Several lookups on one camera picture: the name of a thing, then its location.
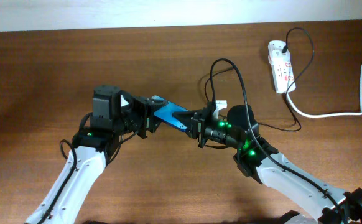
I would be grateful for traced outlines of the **blue Galaxy smartphone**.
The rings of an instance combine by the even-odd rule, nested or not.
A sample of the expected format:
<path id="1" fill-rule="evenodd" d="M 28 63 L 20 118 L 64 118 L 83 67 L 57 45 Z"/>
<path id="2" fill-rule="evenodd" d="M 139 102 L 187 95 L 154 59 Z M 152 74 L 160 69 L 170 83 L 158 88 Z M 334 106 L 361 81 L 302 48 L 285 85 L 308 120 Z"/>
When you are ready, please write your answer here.
<path id="1" fill-rule="evenodd" d="M 165 106 L 163 106 L 162 108 L 158 109 L 157 111 L 154 112 L 154 116 L 156 118 L 159 118 L 162 122 L 168 124 L 169 126 L 178 129 L 181 132 L 186 132 L 187 131 L 187 127 L 182 124 L 177 118 L 174 118 L 172 116 L 172 114 L 174 112 L 187 112 L 188 109 L 185 109 L 179 105 L 176 105 L 175 103 L 171 102 L 171 101 L 167 101 L 166 99 L 154 95 L 151 97 L 152 100 L 164 100 L 167 102 L 167 104 Z"/>

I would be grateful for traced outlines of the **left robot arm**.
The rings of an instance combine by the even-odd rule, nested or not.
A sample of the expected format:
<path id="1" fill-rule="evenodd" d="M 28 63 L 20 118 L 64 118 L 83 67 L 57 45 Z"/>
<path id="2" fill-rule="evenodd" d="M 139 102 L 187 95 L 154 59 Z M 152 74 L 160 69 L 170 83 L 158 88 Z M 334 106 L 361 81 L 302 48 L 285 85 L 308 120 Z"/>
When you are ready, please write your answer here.
<path id="1" fill-rule="evenodd" d="M 154 112 L 167 103 L 116 86 L 96 87 L 91 113 L 82 118 L 71 141 L 60 141 L 61 147 L 70 148 L 60 175 L 26 223 L 74 223 L 91 187 L 121 146 L 134 136 L 153 133 L 160 125 Z"/>

